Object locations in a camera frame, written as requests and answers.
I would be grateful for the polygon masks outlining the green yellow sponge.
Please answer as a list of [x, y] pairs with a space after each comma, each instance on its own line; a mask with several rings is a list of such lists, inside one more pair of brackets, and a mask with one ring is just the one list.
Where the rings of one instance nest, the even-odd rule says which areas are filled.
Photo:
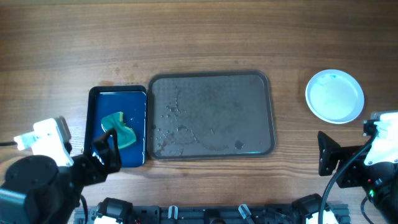
[[118, 148], [124, 149], [137, 141], [135, 132], [126, 126], [122, 111], [110, 114], [101, 119], [101, 127], [104, 132], [115, 129], [118, 136]]

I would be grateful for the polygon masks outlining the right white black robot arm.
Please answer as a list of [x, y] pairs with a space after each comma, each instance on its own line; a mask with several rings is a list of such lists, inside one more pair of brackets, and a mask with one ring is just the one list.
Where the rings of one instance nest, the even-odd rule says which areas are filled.
[[327, 198], [331, 188], [336, 184], [339, 188], [361, 187], [366, 196], [361, 202], [361, 211], [368, 201], [388, 223], [397, 223], [397, 165], [391, 162], [365, 162], [370, 149], [376, 145], [376, 134], [362, 146], [342, 147], [326, 133], [318, 133], [320, 162], [318, 174], [331, 176], [323, 195], [313, 194], [296, 200], [293, 207], [304, 221], [313, 220], [330, 223], [326, 212], [331, 211]]

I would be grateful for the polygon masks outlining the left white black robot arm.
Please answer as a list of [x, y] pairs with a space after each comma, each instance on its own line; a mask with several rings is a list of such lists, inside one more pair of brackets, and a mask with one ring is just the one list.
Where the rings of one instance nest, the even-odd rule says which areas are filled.
[[42, 155], [13, 163], [1, 186], [1, 223], [67, 223], [80, 206], [83, 188], [121, 169], [115, 129], [93, 141], [93, 147], [97, 156], [75, 156], [70, 167], [59, 167]]

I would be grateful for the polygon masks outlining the white plate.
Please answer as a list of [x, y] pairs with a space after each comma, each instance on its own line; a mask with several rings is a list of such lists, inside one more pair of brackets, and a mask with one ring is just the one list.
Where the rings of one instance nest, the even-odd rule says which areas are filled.
[[355, 120], [364, 108], [364, 92], [350, 74], [336, 69], [322, 70], [307, 83], [305, 100], [310, 111], [331, 124]]

